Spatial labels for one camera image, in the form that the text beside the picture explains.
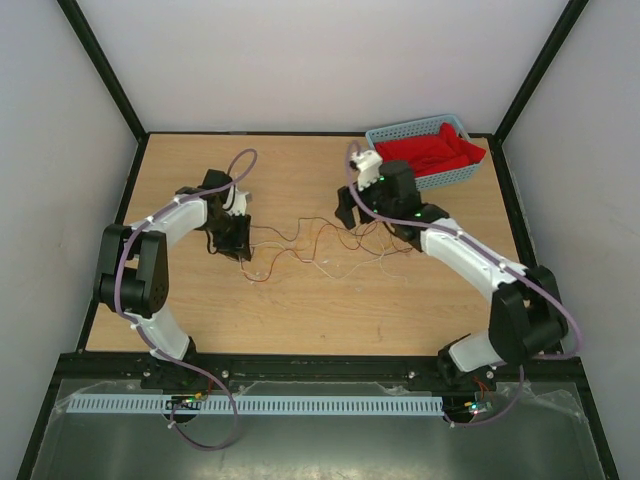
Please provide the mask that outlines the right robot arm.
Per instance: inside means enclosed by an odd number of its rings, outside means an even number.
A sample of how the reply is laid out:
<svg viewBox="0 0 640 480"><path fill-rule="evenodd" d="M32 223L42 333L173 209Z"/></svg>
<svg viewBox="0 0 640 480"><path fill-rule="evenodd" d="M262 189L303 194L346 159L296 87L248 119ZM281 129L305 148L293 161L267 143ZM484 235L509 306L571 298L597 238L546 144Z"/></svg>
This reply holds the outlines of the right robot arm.
<svg viewBox="0 0 640 480"><path fill-rule="evenodd" d="M489 303L486 330L439 351L437 376L445 387L458 389L485 367L521 366L568 334L553 273L497 254L445 210L424 202L407 162L385 162L366 150L351 155L346 173L349 183L338 191L335 215L347 229L386 223L395 237L444 263Z"/></svg>

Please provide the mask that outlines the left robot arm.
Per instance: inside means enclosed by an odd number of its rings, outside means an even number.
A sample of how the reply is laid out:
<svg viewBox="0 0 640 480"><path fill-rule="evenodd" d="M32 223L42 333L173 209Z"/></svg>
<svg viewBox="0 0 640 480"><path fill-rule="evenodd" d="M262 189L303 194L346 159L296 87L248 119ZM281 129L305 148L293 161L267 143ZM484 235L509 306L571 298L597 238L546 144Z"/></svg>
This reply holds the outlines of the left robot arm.
<svg viewBox="0 0 640 480"><path fill-rule="evenodd" d="M177 387L194 384L200 364L187 355L191 338L167 304L169 251L189 233L202 231L209 253L249 261L250 201L251 194L229 174L210 169L201 185L177 190L158 212L130 225L111 224L103 232L94 299L124 315L151 355L166 360L164 375Z"/></svg>

